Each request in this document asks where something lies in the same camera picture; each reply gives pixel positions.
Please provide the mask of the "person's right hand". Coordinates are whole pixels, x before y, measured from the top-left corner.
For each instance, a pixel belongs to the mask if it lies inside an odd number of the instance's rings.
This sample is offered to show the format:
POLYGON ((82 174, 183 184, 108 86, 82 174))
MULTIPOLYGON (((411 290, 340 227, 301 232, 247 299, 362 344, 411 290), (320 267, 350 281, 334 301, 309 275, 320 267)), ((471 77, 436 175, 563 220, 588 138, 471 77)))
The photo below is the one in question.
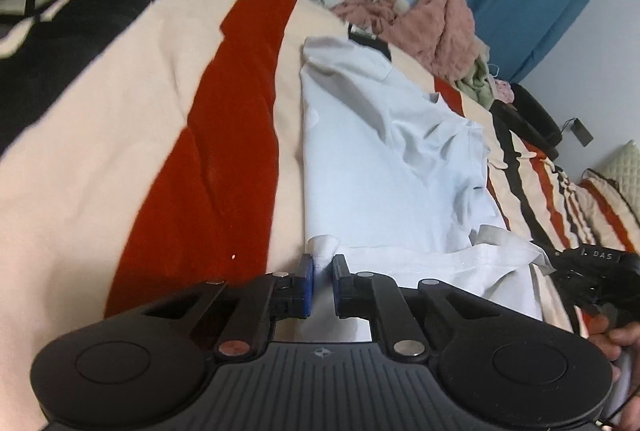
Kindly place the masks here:
POLYGON ((588 340, 611 362, 619 359, 624 349, 634 352, 631 383, 638 385, 640 337, 638 321, 632 321, 620 328, 610 329, 610 320, 604 315, 598 315, 590 319, 587 329, 589 333, 588 340))

